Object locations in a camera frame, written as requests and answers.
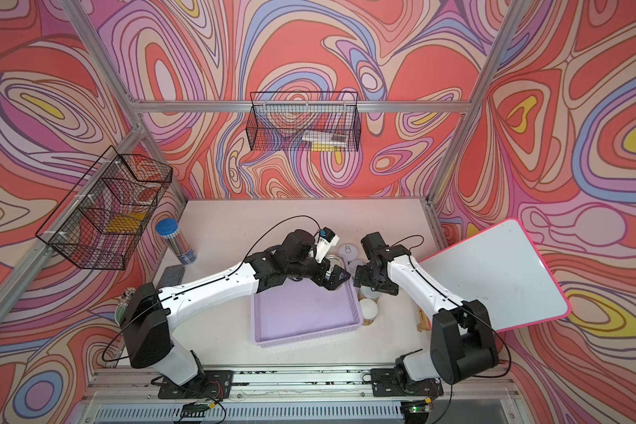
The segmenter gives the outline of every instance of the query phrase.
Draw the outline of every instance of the black mounting plate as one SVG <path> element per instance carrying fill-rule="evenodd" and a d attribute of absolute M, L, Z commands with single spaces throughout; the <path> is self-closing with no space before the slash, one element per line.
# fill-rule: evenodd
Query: black mounting plate
<path fill-rule="evenodd" d="M 443 386 L 440 381 L 418 381 L 409 387 L 400 387 L 396 384 L 395 370 L 371 369 L 372 395 L 376 398 L 388 398 L 391 396 L 425 396 L 434 400 L 443 394 Z"/>
<path fill-rule="evenodd" d="M 217 400 L 226 399 L 231 390 L 232 378 L 233 371 L 203 371 L 202 375 L 195 376 L 183 386 L 177 386 L 169 378 L 163 377 L 158 398 L 201 399 L 211 397 Z"/>

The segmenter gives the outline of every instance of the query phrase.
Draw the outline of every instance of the psychedelic wallpaper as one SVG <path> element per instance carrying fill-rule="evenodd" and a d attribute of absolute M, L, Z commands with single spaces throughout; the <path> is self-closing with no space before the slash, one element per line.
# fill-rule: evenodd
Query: psychedelic wallpaper
<path fill-rule="evenodd" d="M 572 304 L 507 334 L 536 422 L 636 423 L 636 1 L 534 3 L 435 207 L 518 218 Z"/>
<path fill-rule="evenodd" d="M 458 113 L 383 113 L 358 151 L 250 151 L 244 113 L 150 113 L 144 122 L 190 199 L 424 196 Z"/>
<path fill-rule="evenodd" d="M 507 4 L 428 0 L 83 2 L 136 100 L 342 90 L 466 100 Z M 250 152 L 245 114 L 144 121 L 187 196 L 424 196 L 457 114 L 369 113 L 357 153 Z"/>
<path fill-rule="evenodd" d="M 45 217 L 129 131 L 56 1 L 0 1 L 0 283 Z M 168 192 L 159 216 L 178 216 Z M 0 326 L 0 423 L 62 423 L 114 336 L 116 296 L 145 282 L 164 245 L 147 232 L 123 272 L 55 255 Z"/>

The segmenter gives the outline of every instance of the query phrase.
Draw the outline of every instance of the blue lid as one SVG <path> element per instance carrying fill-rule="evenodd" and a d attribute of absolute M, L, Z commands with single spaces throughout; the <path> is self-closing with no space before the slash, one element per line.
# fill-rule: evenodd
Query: blue lid
<path fill-rule="evenodd" d="M 172 218 L 165 218 L 155 225 L 155 231 L 163 237 L 176 233 L 178 229 L 177 221 Z"/>

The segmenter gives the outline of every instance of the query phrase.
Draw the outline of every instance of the whiteboard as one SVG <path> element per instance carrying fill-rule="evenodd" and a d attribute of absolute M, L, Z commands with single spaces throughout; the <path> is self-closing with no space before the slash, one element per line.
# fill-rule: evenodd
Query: whiteboard
<path fill-rule="evenodd" d="M 570 303 L 516 219 L 508 219 L 420 263 L 467 302 L 488 309 L 495 330 L 570 313 Z"/>

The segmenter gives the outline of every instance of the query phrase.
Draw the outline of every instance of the metal grille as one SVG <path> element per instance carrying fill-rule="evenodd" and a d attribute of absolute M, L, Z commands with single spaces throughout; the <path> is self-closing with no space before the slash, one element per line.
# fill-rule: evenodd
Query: metal grille
<path fill-rule="evenodd" d="M 357 151 L 358 94 L 253 92 L 246 132 L 251 150 Z"/>
<path fill-rule="evenodd" d="M 400 402 L 225 402 L 226 422 L 254 420 L 289 421 L 303 419 L 363 420 L 403 418 Z M 224 417 L 221 407 L 182 418 L 182 422 L 216 423 Z M 181 405 L 163 404 L 102 404 L 95 414 L 94 423 L 150 423 L 177 421 L 181 418 Z"/>
<path fill-rule="evenodd" d="M 125 269 L 170 186 L 169 165 L 142 155 L 116 154 L 110 162 L 49 240 L 42 227 L 36 233 L 78 268 Z"/>

